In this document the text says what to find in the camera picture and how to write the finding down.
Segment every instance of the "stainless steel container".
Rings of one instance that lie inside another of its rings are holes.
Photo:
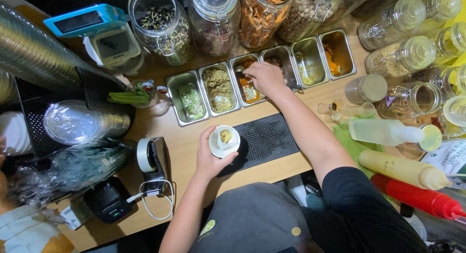
[[[324,57],[325,70],[327,71],[327,74],[331,80],[337,80],[343,77],[354,75],[357,72],[353,54],[351,53],[350,49],[350,43],[348,42],[348,38],[346,37],[346,33],[343,28],[320,34],[318,39],[320,46],[323,46],[324,43],[330,46],[334,54],[333,62],[340,65],[341,67],[340,75],[335,76],[330,71],[329,64]]]
[[[230,63],[230,72],[232,74],[232,76],[234,77],[233,81],[234,81],[234,86],[236,87],[236,92],[238,93],[238,99],[241,101],[241,105],[243,107],[248,107],[248,106],[252,106],[252,105],[255,105],[255,104],[259,104],[261,102],[264,102],[264,101],[267,101],[267,99],[262,99],[262,100],[259,100],[259,101],[256,101],[256,102],[253,102],[253,103],[246,103],[244,101],[244,97],[243,97],[243,90],[242,88],[240,87],[240,82],[239,82],[239,79],[238,77],[236,76],[236,73],[235,73],[235,68],[241,64],[243,64],[245,61],[247,60],[252,60],[252,61],[255,61],[255,62],[261,62],[260,60],[260,57],[259,57],[259,54],[256,53],[256,52],[253,52],[253,53],[249,53],[247,55],[242,55],[242,56],[238,56],[238,57],[235,57],[235,58],[232,58],[229,60],[229,63]]]
[[[202,93],[201,88],[201,81],[196,73],[195,70],[189,70],[186,72],[174,74],[171,76],[167,76],[165,78],[165,82],[167,83],[168,88],[168,96],[172,99],[173,109],[175,110],[176,119],[178,120],[178,124],[183,127],[190,124],[194,124],[197,122],[201,122],[210,118],[209,112],[207,111],[207,105],[205,102],[205,96]],[[200,101],[202,102],[202,106],[204,107],[204,116],[198,119],[193,119],[191,117],[186,116],[184,111],[184,104],[181,100],[178,92],[178,88],[184,84],[191,84],[194,86],[196,93],[199,94]]]
[[[228,111],[225,111],[223,113],[216,113],[213,108],[212,108],[212,103],[210,101],[210,98],[209,98],[209,94],[207,93],[207,89],[206,89],[206,85],[204,84],[204,81],[202,79],[202,73],[205,71],[205,70],[209,70],[209,69],[218,69],[218,70],[223,70],[223,71],[226,71],[227,74],[228,74],[228,77],[230,78],[230,89],[231,89],[231,95],[230,95],[230,101],[231,101],[231,104],[233,106],[233,109],[230,109]],[[206,103],[208,103],[208,110],[209,110],[209,113],[212,117],[217,117],[217,116],[220,116],[220,115],[223,115],[223,114],[226,114],[226,113],[231,113],[231,112],[234,112],[234,111],[237,111],[237,110],[240,110],[241,109],[241,103],[240,101],[238,101],[238,93],[236,92],[237,88],[234,86],[234,81],[236,80],[236,77],[234,76],[234,72],[232,70],[230,70],[230,68],[228,67],[228,62],[224,61],[224,62],[220,62],[220,63],[216,63],[216,64],[213,64],[213,65],[207,65],[207,66],[204,66],[204,67],[201,67],[198,69],[198,76],[199,76],[199,79],[200,79],[200,85],[201,85],[201,90],[202,90],[202,93],[203,95],[205,96],[205,101]]]
[[[265,61],[267,58],[276,58],[282,63],[283,74],[285,76],[285,83],[288,85],[302,86],[301,77],[296,70],[298,70],[296,59],[294,59],[293,52],[286,44],[277,45],[271,48],[260,51],[260,61]]]
[[[319,46],[317,37],[311,36],[290,44],[290,51],[296,61],[295,73],[299,75],[304,89],[327,83],[329,75],[324,67],[327,62],[323,48]],[[304,83],[306,77],[312,82]]]
[[[54,91],[81,86],[75,66],[94,70],[72,51],[0,2],[0,69]]]

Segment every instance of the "white plastic bottle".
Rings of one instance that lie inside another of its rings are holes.
[[[405,126],[395,119],[354,119],[349,122],[352,139],[387,146],[404,142],[417,143],[424,139],[424,131],[414,126]]]

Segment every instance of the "black bar mat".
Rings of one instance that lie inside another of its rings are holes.
[[[233,126],[240,134],[238,155],[219,174],[222,177],[299,152],[282,113]]]

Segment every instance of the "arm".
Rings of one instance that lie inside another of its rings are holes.
[[[283,113],[294,140],[311,162],[321,186],[331,170],[338,167],[357,168],[332,131],[286,87],[279,67],[256,62],[244,73],[253,77],[254,86]]]
[[[199,233],[207,185],[238,155],[238,152],[232,152],[222,159],[212,155],[208,139],[214,130],[215,126],[211,126],[201,133],[196,171],[168,225],[160,245],[160,253],[188,252]]]
[[[0,136],[0,168],[6,138]],[[7,179],[0,170],[0,252],[77,252],[73,244],[33,205],[16,208],[6,199]]]

